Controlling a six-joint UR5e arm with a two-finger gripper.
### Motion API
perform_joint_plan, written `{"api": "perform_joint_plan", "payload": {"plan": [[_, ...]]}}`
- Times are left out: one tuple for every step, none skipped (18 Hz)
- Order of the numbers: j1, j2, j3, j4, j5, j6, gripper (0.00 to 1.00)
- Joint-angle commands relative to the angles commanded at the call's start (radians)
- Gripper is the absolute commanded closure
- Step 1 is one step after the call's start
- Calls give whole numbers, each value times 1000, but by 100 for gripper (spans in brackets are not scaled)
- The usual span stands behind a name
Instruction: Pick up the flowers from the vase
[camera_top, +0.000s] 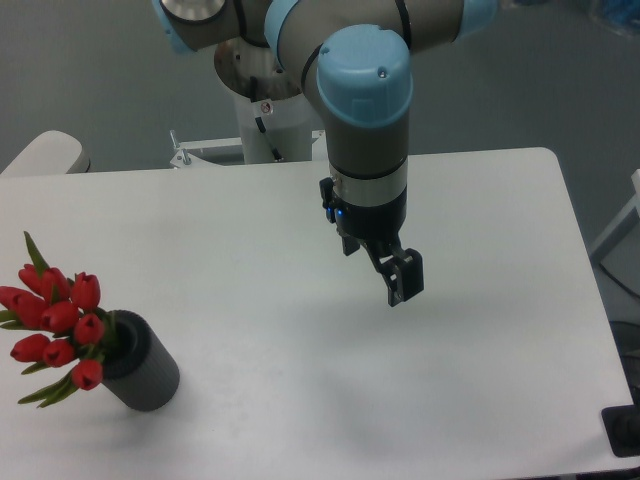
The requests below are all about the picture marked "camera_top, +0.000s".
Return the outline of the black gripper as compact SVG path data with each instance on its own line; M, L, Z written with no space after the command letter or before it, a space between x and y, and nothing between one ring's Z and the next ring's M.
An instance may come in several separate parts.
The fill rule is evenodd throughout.
M334 192L330 177L319 182L327 220L336 225L345 256L364 247L385 282L390 307L406 302L424 290L421 254L403 249L399 231L406 218L406 190L394 200L378 206L358 206Z

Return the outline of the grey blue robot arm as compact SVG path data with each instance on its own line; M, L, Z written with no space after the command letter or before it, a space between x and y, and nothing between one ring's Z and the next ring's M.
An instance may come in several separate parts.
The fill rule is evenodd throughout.
M229 40L269 49L321 117L330 174L322 206L345 254L365 249L396 305L424 287L404 249L411 55L458 41L496 16L495 1L157 1L177 50Z

